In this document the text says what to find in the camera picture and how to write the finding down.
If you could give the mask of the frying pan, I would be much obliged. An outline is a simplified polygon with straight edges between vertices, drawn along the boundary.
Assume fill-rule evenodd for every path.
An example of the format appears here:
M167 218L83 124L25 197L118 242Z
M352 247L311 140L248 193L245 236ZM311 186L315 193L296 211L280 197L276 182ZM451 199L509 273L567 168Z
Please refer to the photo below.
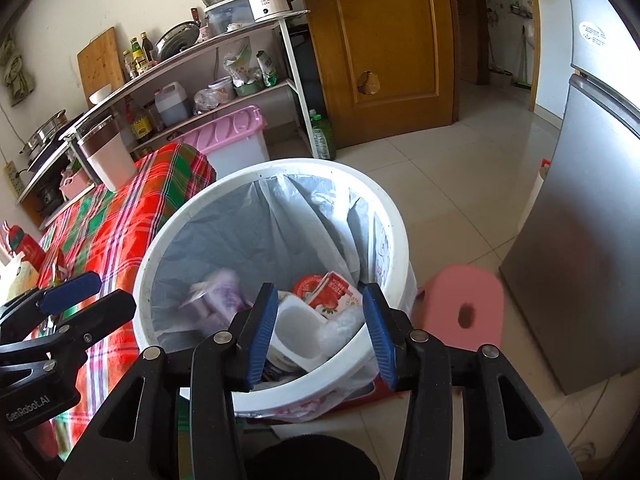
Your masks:
M198 23L187 21L180 23L165 32L154 46L154 60L161 63L180 52L193 47L200 36Z

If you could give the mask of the yellow tissue pack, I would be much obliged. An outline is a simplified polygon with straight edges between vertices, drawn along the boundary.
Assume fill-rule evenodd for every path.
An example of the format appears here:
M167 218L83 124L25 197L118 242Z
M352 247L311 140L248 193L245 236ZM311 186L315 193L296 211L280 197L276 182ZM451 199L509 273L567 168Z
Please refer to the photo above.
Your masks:
M38 278L39 272L25 260L22 252L14 256L9 263L1 267L0 304L3 306L23 292L36 287Z

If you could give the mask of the white brown jug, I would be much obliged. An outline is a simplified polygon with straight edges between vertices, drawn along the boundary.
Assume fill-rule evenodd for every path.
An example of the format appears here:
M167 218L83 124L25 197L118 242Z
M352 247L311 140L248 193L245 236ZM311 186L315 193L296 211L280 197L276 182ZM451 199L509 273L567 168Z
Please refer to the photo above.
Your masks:
M136 165L113 116L107 116L93 126L78 144L89 165L109 191L118 191L136 175Z

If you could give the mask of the green cap sauce bottle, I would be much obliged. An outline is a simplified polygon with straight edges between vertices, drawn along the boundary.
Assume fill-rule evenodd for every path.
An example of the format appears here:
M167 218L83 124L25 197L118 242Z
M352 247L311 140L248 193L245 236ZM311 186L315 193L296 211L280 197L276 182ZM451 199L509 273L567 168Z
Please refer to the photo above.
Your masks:
M136 37L130 40L130 44L134 66L136 66L137 73L141 75L148 69L148 59L146 58L146 54L142 50L142 47L140 46L139 41Z

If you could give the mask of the silver refrigerator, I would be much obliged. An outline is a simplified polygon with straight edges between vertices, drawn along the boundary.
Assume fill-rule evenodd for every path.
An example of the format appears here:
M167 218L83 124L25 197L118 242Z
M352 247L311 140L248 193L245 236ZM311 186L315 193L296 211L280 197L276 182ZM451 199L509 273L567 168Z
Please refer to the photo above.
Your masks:
M500 268L565 393L639 365L639 18L630 0L570 8L559 140Z

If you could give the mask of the clear storage box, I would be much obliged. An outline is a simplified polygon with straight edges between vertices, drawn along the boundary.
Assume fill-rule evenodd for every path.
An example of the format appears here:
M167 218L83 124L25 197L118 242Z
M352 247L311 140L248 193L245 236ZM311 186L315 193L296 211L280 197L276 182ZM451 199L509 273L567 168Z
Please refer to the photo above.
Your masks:
M215 37L253 24L255 19L248 0L224 0L205 10L210 36Z

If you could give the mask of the steel steamer pot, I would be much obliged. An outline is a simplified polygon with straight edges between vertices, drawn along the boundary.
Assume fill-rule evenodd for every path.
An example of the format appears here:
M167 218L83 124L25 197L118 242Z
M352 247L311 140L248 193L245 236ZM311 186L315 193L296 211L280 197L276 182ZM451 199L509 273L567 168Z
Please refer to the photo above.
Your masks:
M59 110L44 122L23 144L21 154L36 157L67 122L66 110Z

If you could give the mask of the clear plastic bottle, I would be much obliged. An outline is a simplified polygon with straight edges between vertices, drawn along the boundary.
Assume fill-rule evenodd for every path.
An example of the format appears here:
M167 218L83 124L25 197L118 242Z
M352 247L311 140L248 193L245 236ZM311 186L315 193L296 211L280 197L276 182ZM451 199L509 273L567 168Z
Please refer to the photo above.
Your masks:
M363 326L362 307L352 306L332 316L318 329L318 343L323 354L335 356Z

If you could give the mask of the white blue paper cup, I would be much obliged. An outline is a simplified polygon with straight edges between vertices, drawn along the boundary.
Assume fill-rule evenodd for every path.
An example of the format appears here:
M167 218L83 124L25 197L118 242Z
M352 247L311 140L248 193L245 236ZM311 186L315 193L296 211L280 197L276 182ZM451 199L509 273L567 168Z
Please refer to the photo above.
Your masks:
M320 344L320 330L328 320L295 295L279 302L267 363L280 374L308 373L329 358Z

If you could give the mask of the pink plastic stool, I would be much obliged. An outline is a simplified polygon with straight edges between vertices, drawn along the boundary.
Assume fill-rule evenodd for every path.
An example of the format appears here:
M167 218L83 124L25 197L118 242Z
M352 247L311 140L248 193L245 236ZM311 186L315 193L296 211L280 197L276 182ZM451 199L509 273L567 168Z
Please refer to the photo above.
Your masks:
M503 287L495 274L477 266L446 266L419 288L410 318L449 347L500 347Z

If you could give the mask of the white bowl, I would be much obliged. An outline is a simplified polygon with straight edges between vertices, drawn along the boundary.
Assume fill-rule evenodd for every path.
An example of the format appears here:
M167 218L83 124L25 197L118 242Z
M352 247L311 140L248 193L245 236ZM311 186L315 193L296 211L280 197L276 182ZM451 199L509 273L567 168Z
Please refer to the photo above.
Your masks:
M92 105L98 105L103 101L105 101L111 95L111 93L112 93L112 85L106 84L105 86L99 88L99 90L96 90L95 92L93 92L93 94L90 94L89 102Z

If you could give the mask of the red kids water bottle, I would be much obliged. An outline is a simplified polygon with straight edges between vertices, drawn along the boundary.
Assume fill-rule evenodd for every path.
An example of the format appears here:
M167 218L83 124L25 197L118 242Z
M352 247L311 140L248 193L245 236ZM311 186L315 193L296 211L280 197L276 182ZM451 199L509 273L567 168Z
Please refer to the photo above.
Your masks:
M9 226L6 221L2 222L1 232L2 243L6 246L10 255L18 256L22 254L24 260L34 269L41 270L46 253L32 236L20 226Z

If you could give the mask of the yellow label vinegar bottle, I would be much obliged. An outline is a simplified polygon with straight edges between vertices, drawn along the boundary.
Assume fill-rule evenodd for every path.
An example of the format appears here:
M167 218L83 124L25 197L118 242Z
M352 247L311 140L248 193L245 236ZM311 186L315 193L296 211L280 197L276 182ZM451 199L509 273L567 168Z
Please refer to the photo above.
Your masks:
M130 96L125 98L125 117L138 142L142 142L152 133L153 126L149 116Z

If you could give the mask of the grey trash bag liner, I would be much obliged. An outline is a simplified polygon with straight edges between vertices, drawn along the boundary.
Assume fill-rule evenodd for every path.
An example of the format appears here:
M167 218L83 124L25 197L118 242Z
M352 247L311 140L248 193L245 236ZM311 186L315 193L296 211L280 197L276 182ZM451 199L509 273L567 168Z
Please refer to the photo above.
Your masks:
M208 194L201 209L189 207L180 218L182 226L160 238L166 247L154 252L151 280L151 330L168 351L204 338L182 327L178 307L217 270L239 275L247 301L265 282L291 290L306 275L333 271L354 284L384 284L390 272L378 213L344 177L263 177Z

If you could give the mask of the purple milk carton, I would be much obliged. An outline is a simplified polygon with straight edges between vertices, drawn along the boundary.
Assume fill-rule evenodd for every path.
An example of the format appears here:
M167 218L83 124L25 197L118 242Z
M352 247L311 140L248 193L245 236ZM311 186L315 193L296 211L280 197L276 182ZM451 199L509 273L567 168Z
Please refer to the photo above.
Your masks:
M208 337L228 330L235 315L251 307L242 292L239 275L220 269L191 286L189 298L178 307L178 317L185 330Z

